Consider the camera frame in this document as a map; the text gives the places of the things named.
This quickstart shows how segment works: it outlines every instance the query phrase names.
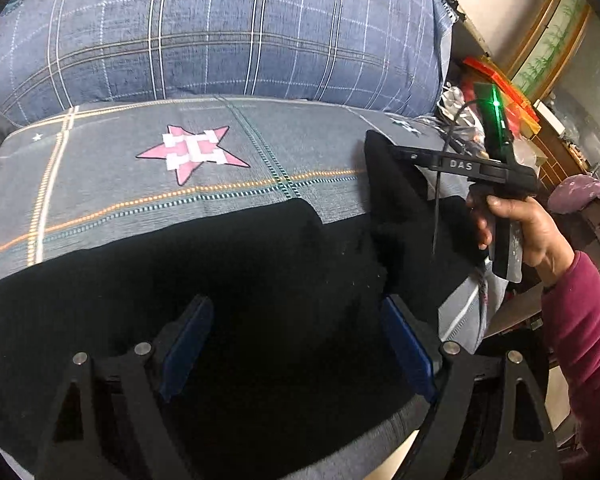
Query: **hand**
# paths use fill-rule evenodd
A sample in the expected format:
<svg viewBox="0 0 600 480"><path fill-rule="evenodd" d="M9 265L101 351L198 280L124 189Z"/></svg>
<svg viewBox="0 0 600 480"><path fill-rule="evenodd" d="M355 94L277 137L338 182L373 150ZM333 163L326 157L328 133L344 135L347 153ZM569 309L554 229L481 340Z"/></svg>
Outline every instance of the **hand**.
<svg viewBox="0 0 600 480"><path fill-rule="evenodd" d="M484 210L476 205L474 197L467 197L467 205L478 226L478 246L481 249L493 240ZM518 220L522 226L522 261L538 271L546 286L551 286L571 267L573 249L562 236L549 213L533 198L506 200L496 196L487 197L490 211L501 218Z"/></svg>

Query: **blue gripper pad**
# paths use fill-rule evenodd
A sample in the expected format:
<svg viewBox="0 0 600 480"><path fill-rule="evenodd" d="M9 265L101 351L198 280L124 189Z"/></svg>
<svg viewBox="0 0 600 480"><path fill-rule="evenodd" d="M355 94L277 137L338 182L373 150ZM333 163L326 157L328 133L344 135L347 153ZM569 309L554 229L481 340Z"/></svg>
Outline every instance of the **blue gripper pad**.
<svg viewBox="0 0 600 480"><path fill-rule="evenodd" d="M179 394L184 388L213 323L214 308L209 298L195 298L187 311L189 309L193 312L190 312L189 319L184 323L162 363L162 380L158 392L165 402L169 402L171 397Z"/></svg>
<svg viewBox="0 0 600 480"><path fill-rule="evenodd" d="M433 403L438 394L434 377L442 367L442 356L435 344L433 347L429 345L430 348L427 351L418 336L416 336L416 332L421 332L422 329L416 326L412 328L407 323L400 308L396 305L396 301L402 303L395 296L382 300L380 318L384 333L389 339L389 343L394 349L402 371L405 373L411 387L417 394L423 396L427 402ZM414 319L411 321L413 324L419 323Z"/></svg>

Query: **orange stripe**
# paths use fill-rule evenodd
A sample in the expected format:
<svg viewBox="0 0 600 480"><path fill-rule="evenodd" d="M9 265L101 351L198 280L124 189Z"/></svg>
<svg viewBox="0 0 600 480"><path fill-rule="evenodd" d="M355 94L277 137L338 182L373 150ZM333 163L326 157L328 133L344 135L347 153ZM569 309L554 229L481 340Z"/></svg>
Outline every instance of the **orange stripe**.
<svg viewBox="0 0 600 480"><path fill-rule="evenodd" d="M304 180L306 178L311 178L314 176L342 176L342 175L354 175L365 173L365 170L330 170L330 171L307 171L305 173L299 173L296 175L292 175L291 180ZM117 204L110 205L104 209L100 209L94 213L81 216L80 218L76 218L74 220L69 220L68 222L64 222L61 224L56 224L54 226L48 227L45 229L45 234L52 233L54 231L59 231L65 229L67 227L74 226L76 224L81 224L83 222L87 222L90 220L95 220L101 216L106 215L112 211L116 211L118 209L122 209L124 207L130 207L135 205L146 204L148 202L154 202L155 200L164 200L166 198L176 198L183 195L188 195L200 191L226 191L230 189L240 189L245 187L259 187L259 186L268 186L270 184L275 184L275 180L273 178L266 178L264 180L250 180L248 182L235 182L234 184L215 184L213 186L193 186L187 187L185 189L179 189L177 191L169 191L167 193L161 193L158 195L147 196L143 198L138 198L136 200L129 200L128 202L119 202ZM0 246L0 252L14 246L15 244L26 240L29 235L25 234L14 238L10 242L5 243Z"/></svg>

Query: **black cloth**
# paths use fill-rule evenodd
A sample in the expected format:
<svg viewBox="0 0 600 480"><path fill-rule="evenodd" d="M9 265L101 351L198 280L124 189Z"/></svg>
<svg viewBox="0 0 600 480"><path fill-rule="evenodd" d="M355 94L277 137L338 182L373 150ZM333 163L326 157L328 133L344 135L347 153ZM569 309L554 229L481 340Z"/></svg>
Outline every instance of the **black cloth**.
<svg viewBox="0 0 600 480"><path fill-rule="evenodd" d="M423 174L389 151L391 141L366 133L371 232L378 258L388 270L387 294L399 294L413 314L438 332L438 310L485 259L478 250L475 223L464 199L440 199L436 253L432 256L434 202L427 201Z"/></svg>
<svg viewBox="0 0 600 480"><path fill-rule="evenodd" d="M398 292L437 325L470 264L446 225L446 263L430 263L432 210L410 189L413 175L388 173L380 158L379 169L366 147L371 216L322 224L306 202L289 200L0 280L0 446L31 470L72 355L127 352L195 294L214 302L214 325L164 416L203 478L280 478L395 413L412 393L381 331L382 295Z"/></svg>

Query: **red sleeve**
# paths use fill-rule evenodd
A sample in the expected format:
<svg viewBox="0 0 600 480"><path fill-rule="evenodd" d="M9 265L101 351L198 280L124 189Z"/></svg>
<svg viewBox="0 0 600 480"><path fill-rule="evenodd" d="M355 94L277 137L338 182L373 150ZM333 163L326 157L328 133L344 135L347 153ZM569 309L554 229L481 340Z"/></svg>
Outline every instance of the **red sleeve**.
<svg viewBox="0 0 600 480"><path fill-rule="evenodd" d="M542 297L547 344L569 384L571 410L581 423L582 444L600 446L600 274L585 253Z"/></svg>

